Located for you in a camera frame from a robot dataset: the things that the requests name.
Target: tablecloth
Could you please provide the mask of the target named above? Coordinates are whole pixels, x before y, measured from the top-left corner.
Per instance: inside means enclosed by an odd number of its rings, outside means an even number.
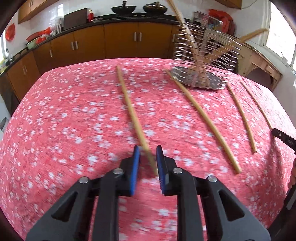
[[[229,91],[190,89],[237,158],[242,173],[236,175],[217,138],[163,71],[171,64],[151,58],[93,61],[53,69],[33,85],[10,120],[0,152],[1,209],[22,238],[79,177],[102,176],[139,144],[116,65],[153,153],[161,144],[166,156],[194,176],[217,176],[265,226],[271,224],[285,198],[294,153],[271,136],[240,80],[272,126],[295,138],[288,115],[269,89],[229,75],[254,133],[253,154]],[[119,199],[119,239],[175,240],[176,217],[176,197],[161,194],[142,154],[135,195]]]

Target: window frame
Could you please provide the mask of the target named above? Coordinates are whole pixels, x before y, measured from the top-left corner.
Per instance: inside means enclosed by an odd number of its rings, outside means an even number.
[[[269,47],[266,46],[266,43],[267,43],[267,40],[268,40],[268,36],[269,36],[269,29],[270,29],[270,21],[271,21],[271,1],[268,0],[268,34],[267,34],[267,37],[265,39],[265,42],[263,43],[263,46],[268,49],[271,54],[273,54],[274,56],[276,56],[278,59],[282,60],[283,57],[281,57],[280,55],[278,55],[276,52],[274,52],[272,49],[270,49]],[[290,23],[289,21],[285,18],[284,14],[280,11],[280,13],[283,15],[284,19],[287,21],[287,23],[289,24],[290,26]],[[293,57],[292,57],[292,61],[291,61],[291,64],[288,64],[286,63],[286,66],[287,67],[290,67],[291,70],[293,70],[294,72],[296,72],[296,69],[294,70],[293,69],[293,65],[295,63],[295,57],[296,57],[296,44],[295,44],[295,47],[294,47],[294,54],[293,54]]]

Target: human hand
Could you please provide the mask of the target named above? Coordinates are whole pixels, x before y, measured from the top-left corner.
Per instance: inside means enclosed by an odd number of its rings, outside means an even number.
[[[290,181],[288,183],[288,188],[289,189],[291,189],[292,186],[296,184],[296,167],[295,167],[295,164],[296,164],[296,158],[293,161],[293,168],[292,168],[292,171],[291,171]]]

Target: silver bolt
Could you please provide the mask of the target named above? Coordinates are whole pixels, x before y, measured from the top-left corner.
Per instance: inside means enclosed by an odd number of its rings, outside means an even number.
[[[87,177],[81,177],[79,179],[79,182],[82,183],[82,184],[85,184],[85,183],[88,183],[89,179]]]
[[[121,168],[115,168],[114,170],[113,170],[113,173],[114,174],[123,174],[123,170],[121,169]]]
[[[174,171],[174,173],[176,173],[176,174],[181,174],[181,173],[183,172],[183,170],[182,170],[181,168],[179,168],[179,167],[175,167],[175,168],[173,169],[173,171]]]
[[[211,182],[211,183],[215,183],[217,182],[217,178],[215,176],[208,176],[207,179]]]

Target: wire utensil holder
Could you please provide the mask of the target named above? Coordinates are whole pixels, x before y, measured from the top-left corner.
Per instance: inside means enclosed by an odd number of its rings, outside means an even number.
[[[176,38],[172,76],[191,87],[224,89],[229,71],[237,62],[240,43],[227,34],[193,23],[186,23],[196,42],[197,51],[186,36],[186,29],[180,26]]]

